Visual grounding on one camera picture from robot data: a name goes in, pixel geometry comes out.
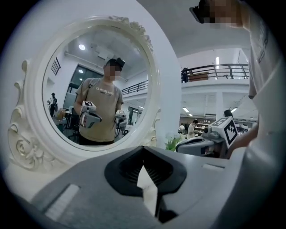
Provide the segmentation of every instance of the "beige t-shirt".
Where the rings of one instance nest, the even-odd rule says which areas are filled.
[[[80,134],[91,141],[113,141],[116,128],[115,113],[123,104],[122,91],[102,79],[88,78],[80,85],[76,94],[83,100],[93,102],[97,107],[96,113],[102,117],[102,121],[91,128],[80,127]]]
[[[262,18],[249,9],[251,51],[249,59],[249,98],[253,99],[262,89],[276,64],[283,58],[276,39]],[[258,136],[267,134],[259,118]]]

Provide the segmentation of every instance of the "t-shirt print text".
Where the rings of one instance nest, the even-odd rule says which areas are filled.
[[[259,49],[258,49],[258,63],[260,63],[265,55],[265,49],[268,43],[268,28],[264,21],[260,21],[260,35],[259,35]]]
[[[113,95],[113,92],[110,92],[110,91],[108,91],[108,90],[105,90],[105,89],[102,89],[102,88],[99,88],[99,87],[96,87],[96,90],[99,90],[100,93],[105,94],[105,95],[108,95],[108,96]]]

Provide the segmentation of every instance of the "potted plant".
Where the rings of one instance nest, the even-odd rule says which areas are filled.
[[[167,138],[167,139],[168,139],[168,142],[165,143],[165,145],[166,145],[166,150],[175,152],[175,151],[176,151],[176,145],[177,145],[180,141],[182,141],[181,135],[169,137],[169,138]]]

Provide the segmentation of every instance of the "mezzanine railing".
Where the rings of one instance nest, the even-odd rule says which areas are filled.
[[[249,67],[248,64],[214,64],[189,68],[187,71],[187,82],[216,80],[216,79],[248,79]],[[148,89],[148,81],[132,85],[122,90],[123,95],[138,92]]]

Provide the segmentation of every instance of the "white mirror frame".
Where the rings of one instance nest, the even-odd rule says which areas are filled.
[[[148,94],[141,120],[123,139],[103,147],[79,146],[64,139],[46,114],[43,85],[47,81],[46,69],[61,48],[74,38],[92,31],[96,26],[111,26],[115,31],[138,44],[148,62]],[[160,72],[153,55],[153,48],[145,29],[127,17],[96,16],[74,22],[53,36],[35,58],[24,60],[24,81],[16,82],[19,99],[14,109],[8,130],[12,161],[31,171],[47,172],[64,164],[74,165],[88,158],[97,157],[120,149],[148,145],[156,146],[155,123],[158,118],[160,98]]]

